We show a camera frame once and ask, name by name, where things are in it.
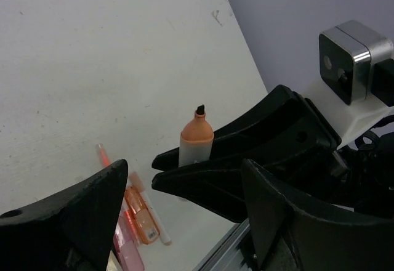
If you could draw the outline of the white marker with peach tip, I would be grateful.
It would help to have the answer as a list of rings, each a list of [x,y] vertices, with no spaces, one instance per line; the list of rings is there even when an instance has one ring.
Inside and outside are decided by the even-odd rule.
[[[205,106],[200,105],[180,133],[179,167],[209,160],[213,140],[214,131],[206,121]]]

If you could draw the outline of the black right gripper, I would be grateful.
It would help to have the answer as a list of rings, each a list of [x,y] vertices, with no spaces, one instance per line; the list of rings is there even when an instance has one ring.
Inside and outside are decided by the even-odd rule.
[[[332,92],[321,95],[301,101],[334,145],[308,156],[292,175],[292,185],[356,212],[393,212],[393,133],[373,131],[393,122],[393,108],[373,95],[351,105]]]

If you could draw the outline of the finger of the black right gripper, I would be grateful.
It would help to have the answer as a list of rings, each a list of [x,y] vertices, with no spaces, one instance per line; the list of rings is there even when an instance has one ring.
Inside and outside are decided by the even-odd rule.
[[[308,153],[332,152],[341,139],[308,98],[284,85],[214,132],[209,160],[188,170],[238,169],[244,159],[278,164]]]
[[[319,199],[328,198],[339,184],[339,178],[329,168],[329,152],[301,152],[271,160],[261,149],[244,153],[219,149],[208,161],[182,167],[178,166],[178,157],[177,148],[155,157],[151,166],[159,172],[152,180],[152,188],[184,198],[232,222],[247,218],[241,177],[245,159]]]

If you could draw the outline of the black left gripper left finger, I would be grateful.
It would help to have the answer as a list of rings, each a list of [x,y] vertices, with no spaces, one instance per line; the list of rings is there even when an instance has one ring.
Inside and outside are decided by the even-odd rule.
[[[117,160],[47,198],[1,215],[1,270],[105,270],[126,188]]]

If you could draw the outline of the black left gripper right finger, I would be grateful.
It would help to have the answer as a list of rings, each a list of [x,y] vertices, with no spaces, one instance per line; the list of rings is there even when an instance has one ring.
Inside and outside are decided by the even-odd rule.
[[[241,168],[257,263],[284,240],[299,270],[393,270],[393,221],[351,212],[278,180],[252,160]]]

